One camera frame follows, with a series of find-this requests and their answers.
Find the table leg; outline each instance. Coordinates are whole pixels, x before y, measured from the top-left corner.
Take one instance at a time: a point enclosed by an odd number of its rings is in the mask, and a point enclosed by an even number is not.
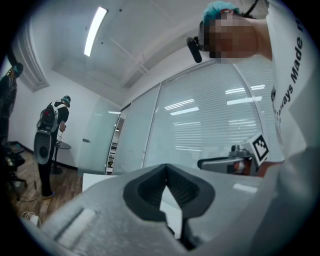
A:
[[[55,153],[54,153],[54,163],[53,163],[53,168],[51,170],[51,174],[62,174],[62,169],[57,167],[57,154],[58,154],[58,147],[55,148]]]

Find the person wearing backpack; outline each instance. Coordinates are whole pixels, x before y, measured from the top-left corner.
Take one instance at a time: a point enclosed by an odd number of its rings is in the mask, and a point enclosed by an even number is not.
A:
[[[51,173],[51,164],[52,157],[55,151],[55,144],[57,142],[58,130],[60,132],[64,132],[66,130],[66,121],[69,117],[69,110],[71,98],[69,96],[64,96],[61,100],[53,101],[50,105],[52,105],[57,111],[57,127],[55,131],[51,134],[51,149],[49,153],[49,160],[45,164],[38,163],[38,170],[41,180],[41,191],[43,199],[51,198],[55,195],[55,193],[51,190],[50,186],[50,173]]]

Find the microphone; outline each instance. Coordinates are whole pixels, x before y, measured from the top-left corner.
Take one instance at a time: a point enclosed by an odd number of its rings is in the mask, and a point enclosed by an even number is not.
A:
[[[200,54],[200,51],[199,51],[199,48],[198,48],[198,45],[197,45],[197,42],[194,38],[192,37],[188,37],[186,39],[186,45],[188,46],[193,58],[194,58],[194,61],[196,63],[200,63],[202,62],[202,57],[201,57],[201,54]]]

